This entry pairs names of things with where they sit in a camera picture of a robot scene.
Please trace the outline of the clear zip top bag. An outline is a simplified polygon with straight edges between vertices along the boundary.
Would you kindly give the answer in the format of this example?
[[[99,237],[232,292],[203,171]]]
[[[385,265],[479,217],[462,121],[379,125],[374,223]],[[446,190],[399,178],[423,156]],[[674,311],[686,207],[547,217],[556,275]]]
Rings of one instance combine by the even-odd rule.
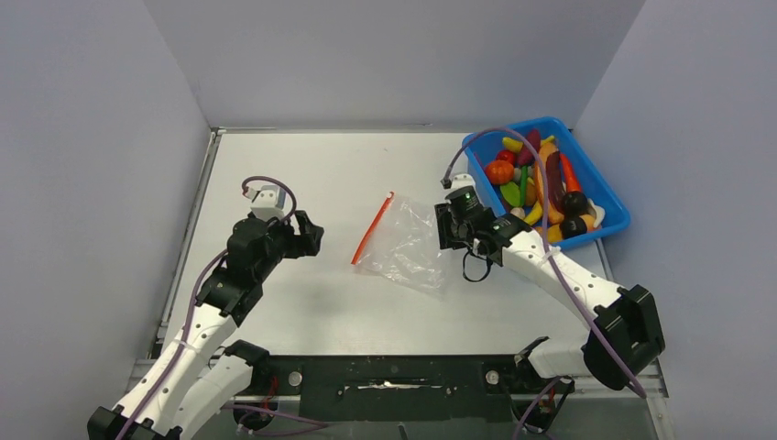
[[[450,259],[440,250],[433,206],[388,192],[350,264],[417,292],[443,293]]]

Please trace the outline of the green toy bean pod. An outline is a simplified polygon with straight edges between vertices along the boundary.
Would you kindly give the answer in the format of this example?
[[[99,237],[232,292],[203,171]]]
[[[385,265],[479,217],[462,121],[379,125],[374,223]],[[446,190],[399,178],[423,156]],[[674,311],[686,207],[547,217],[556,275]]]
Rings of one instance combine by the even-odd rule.
[[[520,205],[525,206],[527,202],[527,187],[529,179],[529,166],[523,165],[520,168]]]

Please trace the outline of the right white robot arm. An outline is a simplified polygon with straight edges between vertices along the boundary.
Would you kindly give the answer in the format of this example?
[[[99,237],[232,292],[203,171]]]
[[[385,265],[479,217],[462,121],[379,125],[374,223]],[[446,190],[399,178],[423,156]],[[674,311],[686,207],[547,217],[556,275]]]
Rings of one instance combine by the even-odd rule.
[[[588,327],[586,337],[542,336],[519,353],[515,377],[527,391],[551,378],[591,376],[620,391],[665,349],[652,293],[627,289],[544,243],[541,234],[513,214],[497,216],[471,186],[456,189],[434,207],[441,249],[465,249],[534,282]]]

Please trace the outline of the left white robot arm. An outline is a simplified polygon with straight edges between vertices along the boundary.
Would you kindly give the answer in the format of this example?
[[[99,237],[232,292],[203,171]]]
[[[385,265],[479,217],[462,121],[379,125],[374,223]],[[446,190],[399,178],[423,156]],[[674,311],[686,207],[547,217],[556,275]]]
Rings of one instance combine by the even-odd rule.
[[[268,352],[237,340],[225,346],[263,296],[284,259],[316,256],[324,230],[303,212],[297,223],[249,215],[198,276],[181,330],[114,407],[87,423],[91,439],[191,439],[251,384]]]

